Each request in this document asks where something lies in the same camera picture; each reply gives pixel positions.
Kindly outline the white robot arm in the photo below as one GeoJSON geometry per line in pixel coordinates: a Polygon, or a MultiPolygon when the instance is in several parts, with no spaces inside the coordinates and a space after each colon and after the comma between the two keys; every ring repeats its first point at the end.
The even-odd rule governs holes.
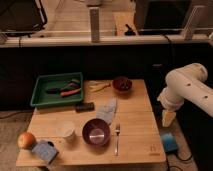
{"type": "Polygon", "coordinates": [[[207,69],[200,63],[192,63],[167,73],[166,87],[157,98],[163,107],[163,127],[172,124],[184,100],[192,102],[213,117],[213,88],[204,84],[207,77],[207,69]]]}

